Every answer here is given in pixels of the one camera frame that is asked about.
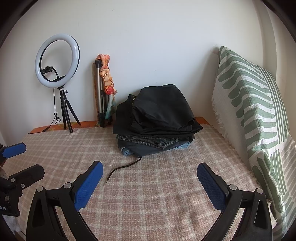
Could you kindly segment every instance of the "power cord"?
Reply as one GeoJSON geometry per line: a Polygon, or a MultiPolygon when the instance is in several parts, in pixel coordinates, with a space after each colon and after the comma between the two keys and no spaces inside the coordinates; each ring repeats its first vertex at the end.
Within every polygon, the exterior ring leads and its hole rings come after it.
{"type": "MultiPolygon", "coordinates": [[[[52,70],[55,72],[55,74],[57,76],[57,79],[58,79],[59,78],[59,75],[57,74],[57,71],[55,70],[55,68],[52,67],[52,66],[50,68],[52,68],[52,70]]],[[[54,121],[56,121],[55,124],[61,122],[61,118],[57,115],[57,112],[56,111],[57,110],[56,110],[55,95],[54,95],[54,119],[53,119],[52,123],[48,127],[46,127],[43,131],[36,132],[36,133],[46,132],[51,127],[51,125],[53,124],[54,121]]]]}
{"type": "Polygon", "coordinates": [[[106,185],[107,182],[109,181],[109,179],[110,179],[111,175],[113,174],[113,172],[115,172],[116,170],[121,169],[121,168],[130,167],[130,166],[136,164],[137,162],[139,162],[141,159],[142,159],[142,157],[140,157],[138,160],[136,160],[135,162],[133,162],[133,163],[131,163],[131,164],[128,164],[128,165],[125,165],[125,166],[122,166],[122,167],[117,167],[117,168],[113,169],[112,172],[111,172],[111,173],[109,174],[109,176],[107,177],[107,180],[106,180],[106,182],[105,182],[105,185],[106,185]]]}

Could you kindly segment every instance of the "metal screw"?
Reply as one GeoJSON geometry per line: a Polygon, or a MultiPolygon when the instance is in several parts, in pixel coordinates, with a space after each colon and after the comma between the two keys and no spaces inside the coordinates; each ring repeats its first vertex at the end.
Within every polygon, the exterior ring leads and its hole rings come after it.
{"type": "Polygon", "coordinates": [[[43,190],[43,187],[38,187],[37,192],[41,192],[43,190]]]}
{"type": "Polygon", "coordinates": [[[64,184],[64,188],[70,188],[71,187],[71,183],[65,183],[64,184]]]}
{"type": "Polygon", "coordinates": [[[234,184],[230,184],[229,188],[233,191],[237,190],[237,186],[235,186],[234,184]]]}
{"type": "Polygon", "coordinates": [[[257,189],[257,192],[259,192],[260,194],[262,194],[263,193],[263,190],[261,188],[258,188],[257,189]]]}

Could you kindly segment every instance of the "ring light stand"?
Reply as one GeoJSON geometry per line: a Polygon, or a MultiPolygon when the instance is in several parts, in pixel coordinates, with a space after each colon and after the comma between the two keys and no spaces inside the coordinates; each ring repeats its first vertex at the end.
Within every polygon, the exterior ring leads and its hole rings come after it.
{"type": "Polygon", "coordinates": [[[72,125],[70,122],[70,117],[69,117],[67,106],[68,106],[70,112],[72,113],[72,115],[74,116],[75,120],[77,121],[77,123],[79,125],[81,125],[81,123],[78,120],[73,108],[71,107],[70,102],[67,100],[66,94],[68,93],[68,91],[63,90],[63,88],[64,88],[64,85],[75,74],[75,72],[78,68],[79,59],[80,59],[80,51],[79,51],[79,46],[78,46],[78,43],[76,42],[76,40],[67,34],[56,34],[56,35],[50,37],[49,39],[47,39],[42,44],[42,46],[40,47],[40,49],[37,53],[36,60],[35,60],[35,72],[36,72],[37,78],[40,81],[40,83],[48,88],[57,88],[60,90],[64,129],[67,128],[67,125],[66,125],[66,122],[67,122],[70,133],[73,132],[73,128],[72,128],[72,125]],[[49,45],[51,45],[53,42],[58,41],[58,40],[64,40],[65,42],[67,42],[70,45],[71,51],[72,51],[72,63],[71,63],[70,69],[69,69],[68,73],[62,77],[58,77],[57,72],[55,71],[55,69],[53,67],[46,66],[44,69],[41,68],[41,61],[42,61],[42,57],[43,57],[45,50],[48,48],[49,45]],[[44,74],[52,72],[52,71],[54,71],[57,75],[57,78],[55,80],[49,80],[44,76],[44,74]]]}

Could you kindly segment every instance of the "checkered blanket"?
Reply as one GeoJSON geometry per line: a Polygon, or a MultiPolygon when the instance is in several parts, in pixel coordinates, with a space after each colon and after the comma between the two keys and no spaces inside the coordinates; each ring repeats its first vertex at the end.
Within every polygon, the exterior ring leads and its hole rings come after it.
{"type": "MultiPolygon", "coordinates": [[[[237,153],[211,126],[203,125],[190,147],[144,157],[139,163],[117,170],[104,187],[110,171],[136,160],[117,148],[112,129],[75,129],[27,135],[27,151],[7,160],[8,175],[34,164],[45,170],[43,180],[23,191],[18,218],[26,231],[30,204],[36,188],[61,187],[73,182],[94,160],[104,175],[87,206],[80,210],[98,240],[201,240],[219,216],[198,181],[196,169],[206,162],[228,184],[253,191],[258,184],[237,153]]],[[[69,240],[72,236],[61,209],[57,208],[69,240]]],[[[242,210],[225,240],[234,235],[242,210]]]]}

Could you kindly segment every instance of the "stack of clothes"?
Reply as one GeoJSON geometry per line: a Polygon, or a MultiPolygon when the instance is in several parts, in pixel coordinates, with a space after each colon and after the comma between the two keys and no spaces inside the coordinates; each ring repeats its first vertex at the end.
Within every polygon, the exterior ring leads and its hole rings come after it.
{"type": "Polygon", "coordinates": [[[124,155],[186,148],[202,126],[175,85],[150,86],[118,105],[113,133],[124,155]]]}

